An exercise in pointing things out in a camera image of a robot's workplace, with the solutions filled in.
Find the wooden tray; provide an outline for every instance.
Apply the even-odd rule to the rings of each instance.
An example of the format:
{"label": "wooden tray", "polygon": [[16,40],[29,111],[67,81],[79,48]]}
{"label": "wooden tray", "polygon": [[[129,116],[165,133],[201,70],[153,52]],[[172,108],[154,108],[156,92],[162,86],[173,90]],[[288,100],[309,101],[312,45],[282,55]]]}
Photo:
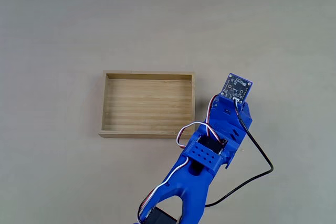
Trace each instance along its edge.
{"label": "wooden tray", "polygon": [[104,71],[103,81],[102,137],[175,138],[195,120],[192,72]]}

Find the blue 3d-printed part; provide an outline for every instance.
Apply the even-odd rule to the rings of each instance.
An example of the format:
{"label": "blue 3d-printed part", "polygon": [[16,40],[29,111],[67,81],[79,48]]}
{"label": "blue 3d-printed part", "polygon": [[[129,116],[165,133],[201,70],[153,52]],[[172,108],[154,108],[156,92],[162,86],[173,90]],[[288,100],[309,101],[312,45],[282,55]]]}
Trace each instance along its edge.
{"label": "blue 3d-printed part", "polygon": [[[209,118],[211,127],[220,139],[224,140],[224,148],[217,153],[201,144],[200,139],[207,137],[207,134],[205,126],[199,126],[166,178],[177,166],[183,164],[187,157],[189,162],[155,192],[140,214],[141,222],[145,222],[159,202],[179,196],[183,202],[179,224],[198,224],[204,212],[210,183],[222,165],[229,167],[246,134],[239,123],[234,99],[238,99],[238,108],[246,127],[249,128],[252,123],[248,104],[245,102],[251,86],[252,82],[230,73],[224,87],[212,103]],[[209,138],[210,141],[217,141],[212,133]]]}

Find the gray table surface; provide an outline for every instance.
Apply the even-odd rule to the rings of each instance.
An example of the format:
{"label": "gray table surface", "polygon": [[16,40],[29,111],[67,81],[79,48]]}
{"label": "gray table surface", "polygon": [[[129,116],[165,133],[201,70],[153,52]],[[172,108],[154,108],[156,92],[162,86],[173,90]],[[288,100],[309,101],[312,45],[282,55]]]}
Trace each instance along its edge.
{"label": "gray table surface", "polygon": [[[97,135],[103,69],[195,71],[199,120],[229,72],[254,82],[251,132],[275,172],[201,223],[335,223],[335,3],[0,0],[1,224],[132,224],[174,164],[174,140]],[[208,202],[266,168],[245,139]]]}

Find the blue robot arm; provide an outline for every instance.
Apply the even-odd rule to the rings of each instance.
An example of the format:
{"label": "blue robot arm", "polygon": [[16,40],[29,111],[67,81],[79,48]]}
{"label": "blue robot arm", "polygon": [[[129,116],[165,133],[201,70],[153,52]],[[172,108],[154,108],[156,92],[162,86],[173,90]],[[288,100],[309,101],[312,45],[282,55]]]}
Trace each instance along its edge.
{"label": "blue robot arm", "polygon": [[[251,86],[250,81],[232,73],[229,75],[221,93],[212,100],[210,117],[205,121],[216,136],[207,132],[205,124],[198,127],[163,183],[141,204],[140,224],[199,223],[209,185],[222,165],[229,167],[252,123],[245,102]],[[183,202],[178,222],[155,207],[172,196],[179,196]]]}

